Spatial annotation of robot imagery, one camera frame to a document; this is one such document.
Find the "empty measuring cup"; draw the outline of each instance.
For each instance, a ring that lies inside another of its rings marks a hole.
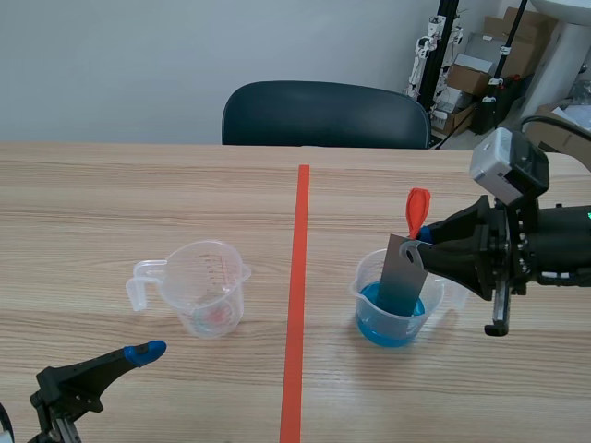
[[[166,260],[140,261],[127,281],[134,311],[145,309],[146,284],[155,284],[188,331],[198,337],[220,337],[244,314],[242,283],[250,269],[238,251],[218,241],[197,242],[176,250]]]
[[[421,330],[429,316],[440,305],[443,295],[454,298],[454,305],[462,305],[468,291],[462,286],[428,274],[411,317],[390,314],[374,305],[380,287],[386,249],[372,252],[357,266],[356,278],[349,290],[356,297],[356,321],[359,330],[370,341],[387,347],[403,346]]]

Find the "black metal pole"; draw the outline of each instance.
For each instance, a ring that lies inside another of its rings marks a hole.
[[[511,51],[511,45],[513,44],[513,39],[515,38],[515,34],[517,33],[517,28],[519,28],[519,23],[521,22],[521,17],[524,14],[525,7],[527,6],[527,0],[522,0],[521,5],[519,5],[519,10],[517,11],[517,17],[513,21],[513,25],[511,26],[511,31],[509,32],[509,37],[507,38],[507,42],[505,43],[505,48],[508,48]],[[501,59],[499,60],[499,64],[497,65],[497,69],[495,70],[495,79],[501,78],[502,69],[505,67],[505,62],[507,61],[508,54],[501,55]],[[488,85],[487,96],[492,97],[491,94],[495,92],[497,85]]]
[[[452,35],[453,22],[457,13],[459,0],[441,0],[437,15],[445,17],[445,25],[441,40],[437,43],[437,49],[429,54],[427,62],[425,63],[425,70],[423,78],[421,79],[421,86],[418,91],[418,102],[423,105],[428,111],[433,106],[435,90],[437,82],[440,78],[441,67],[443,66],[443,58],[447,51],[447,43]]]
[[[511,26],[511,31],[509,32],[507,42],[504,44],[505,51],[501,52],[501,59],[499,60],[499,64],[495,70],[495,75],[488,83],[487,95],[476,107],[474,122],[470,126],[470,128],[476,134],[484,134],[492,127],[496,128],[499,125],[499,118],[497,116],[497,95],[499,91],[499,85],[501,84],[500,80],[502,69],[505,67],[505,62],[509,56],[507,52],[511,51],[511,45],[513,44],[513,39],[517,33],[517,28],[519,27],[519,23],[521,22],[521,17],[524,14],[526,6],[527,0],[522,0],[517,11],[517,16],[515,17],[513,25]]]

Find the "cardboard box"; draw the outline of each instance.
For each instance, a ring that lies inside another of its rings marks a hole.
[[[474,48],[470,54],[494,59],[495,63],[498,63],[501,58],[499,48],[506,43],[509,37],[513,22],[517,17],[517,11],[518,9],[515,7],[508,7],[503,19],[485,17],[484,41],[477,42],[475,40]],[[533,74],[546,52],[557,23],[558,20],[550,16],[525,11],[513,40],[511,54],[507,57],[501,76],[504,78],[514,75],[527,77]],[[487,44],[489,49],[484,51],[478,49]]]
[[[472,103],[469,107],[464,109],[463,111],[459,111],[457,113],[447,113],[447,119],[440,120],[437,117],[431,118],[431,126],[438,132],[441,132],[443,135],[450,134],[453,129],[462,123],[462,120],[466,118],[467,115],[472,113],[465,122],[462,123],[460,127],[458,127],[455,131],[455,135],[462,134],[470,124],[472,123],[472,119],[474,118],[474,109],[476,108],[477,103]]]
[[[455,57],[455,65],[468,67],[470,69],[474,69],[475,71],[484,72],[485,74],[493,75],[494,74],[494,65],[489,60],[483,60],[482,58],[472,57],[466,54],[458,54]]]
[[[568,122],[568,120],[552,112],[556,107],[556,104],[544,104],[537,108],[536,114]],[[591,142],[559,127],[545,125],[543,123],[532,123],[528,125],[525,133],[532,143],[541,149],[548,152],[561,152],[570,155],[591,171]]]
[[[511,32],[513,22],[517,18],[517,11],[519,11],[519,9],[516,7],[508,7],[505,11],[505,17],[503,18],[503,32],[506,35],[509,35],[509,32]],[[547,40],[546,44],[548,44],[557,24],[558,20],[553,17],[540,14],[539,12],[524,11],[517,32],[515,33],[515,37],[523,39],[526,42]]]
[[[440,94],[437,109],[446,113],[453,113],[470,106],[473,98],[472,94],[448,86]]]
[[[501,58],[499,49],[503,44],[505,44],[504,38],[488,36],[486,34],[481,39],[475,36],[467,48],[467,53],[494,61],[494,69],[496,69]],[[511,53],[507,57],[507,60],[505,60],[501,77],[507,78],[514,75],[527,77],[533,74],[543,54],[540,52],[541,49],[535,43],[524,42],[521,39],[515,38]]]
[[[498,39],[506,39],[504,32],[504,20],[502,18],[484,17],[484,34]]]
[[[465,66],[453,65],[447,77],[447,84],[476,97],[484,97],[487,93],[489,80],[489,74]]]

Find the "blue fingertip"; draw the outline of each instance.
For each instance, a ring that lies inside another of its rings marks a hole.
[[[431,235],[431,230],[427,226],[423,226],[418,232],[417,240],[433,245],[433,236]]]
[[[150,341],[148,351],[144,353],[139,353],[137,348],[138,346],[126,346],[123,348],[123,354],[130,364],[142,367],[162,357],[166,351],[166,343],[162,340]]]

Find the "black office chair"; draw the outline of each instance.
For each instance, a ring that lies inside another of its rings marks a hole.
[[[223,112],[224,145],[405,148],[429,146],[425,109],[403,94],[319,81],[261,81]]]

